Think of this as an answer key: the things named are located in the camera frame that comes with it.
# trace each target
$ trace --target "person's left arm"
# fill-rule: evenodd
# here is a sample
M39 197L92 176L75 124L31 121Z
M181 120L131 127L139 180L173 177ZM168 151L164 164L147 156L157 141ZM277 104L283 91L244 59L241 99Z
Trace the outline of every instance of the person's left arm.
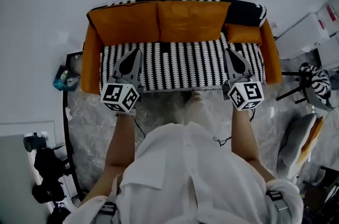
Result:
M113 138L109 145L105 169L81 205L96 196L108 196L114 178L133 163L135 155L134 117L118 115Z

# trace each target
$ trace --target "shirt sleeve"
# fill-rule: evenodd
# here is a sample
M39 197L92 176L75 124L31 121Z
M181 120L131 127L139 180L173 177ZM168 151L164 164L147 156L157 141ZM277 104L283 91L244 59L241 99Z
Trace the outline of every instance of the shirt sleeve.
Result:
M299 224L302 222L304 203L296 185L287 180L277 179L266 183L266 189L270 191L280 191L284 201L290 209L292 223Z
M106 201L106 196L95 196L68 215L63 224L91 224Z

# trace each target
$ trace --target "white appliance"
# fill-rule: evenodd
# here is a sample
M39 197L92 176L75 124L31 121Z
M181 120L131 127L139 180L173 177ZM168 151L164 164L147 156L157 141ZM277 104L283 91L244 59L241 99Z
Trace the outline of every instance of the white appliance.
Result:
M314 50L327 40L329 40L327 30L317 15L311 13L275 42L280 59L290 59Z
M323 69L339 68L339 32L318 47Z

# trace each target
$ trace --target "chair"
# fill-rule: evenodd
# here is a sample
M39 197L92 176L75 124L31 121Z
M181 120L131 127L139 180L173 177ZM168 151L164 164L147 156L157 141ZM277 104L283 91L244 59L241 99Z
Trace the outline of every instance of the chair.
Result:
M319 68L309 64L303 63L299 71L294 72L282 72L282 75L292 75L292 76L299 76L299 87L285 93L276 98L277 101L292 95L297 91L302 91L304 98L295 101L296 104L308 101L314 107L325 111L332 111L333 107L331 106L328 98L331 94L331 85L329 82L328 75ZM326 94L325 96L320 95L319 91L315 91L314 87L323 86L322 93Z

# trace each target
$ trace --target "striped cushion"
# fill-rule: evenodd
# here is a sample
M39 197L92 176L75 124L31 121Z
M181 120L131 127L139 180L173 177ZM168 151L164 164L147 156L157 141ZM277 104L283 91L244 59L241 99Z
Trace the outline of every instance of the striped cushion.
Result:
M143 54L141 84L145 92L221 89L228 79L223 50L232 48L249 62L252 73L265 84L264 61L257 44L227 43L222 32L218 40L206 42L126 43L107 46L101 53L100 92L124 53L139 48Z

